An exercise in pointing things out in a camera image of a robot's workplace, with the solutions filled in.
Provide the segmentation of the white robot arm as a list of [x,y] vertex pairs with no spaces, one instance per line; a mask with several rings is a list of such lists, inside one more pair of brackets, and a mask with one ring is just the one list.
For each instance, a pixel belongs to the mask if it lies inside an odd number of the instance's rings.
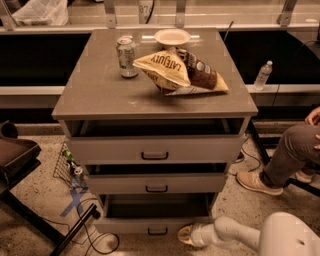
[[259,256],[320,256],[320,238],[301,219],[285,212],[269,215],[260,230],[225,216],[210,224],[194,223],[181,228],[178,239],[194,247],[227,250],[243,244]]

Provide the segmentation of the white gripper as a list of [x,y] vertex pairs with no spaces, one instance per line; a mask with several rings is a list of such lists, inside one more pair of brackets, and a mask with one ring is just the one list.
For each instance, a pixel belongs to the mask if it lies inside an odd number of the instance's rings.
[[178,231],[177,237],[180,242],[196,247],[216,245],[219,242],[213,224],[186,225]]

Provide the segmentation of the person's hand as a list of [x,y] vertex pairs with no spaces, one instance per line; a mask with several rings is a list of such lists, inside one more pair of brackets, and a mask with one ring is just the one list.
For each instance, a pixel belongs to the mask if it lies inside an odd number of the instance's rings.
[[[318,125],[320,119],[320,106],[313,109],[305,118],[305,123],[308,125]],[[315,150],[320,150],[320,134],[316,134],[315,138],[317,144],[314,146]]]

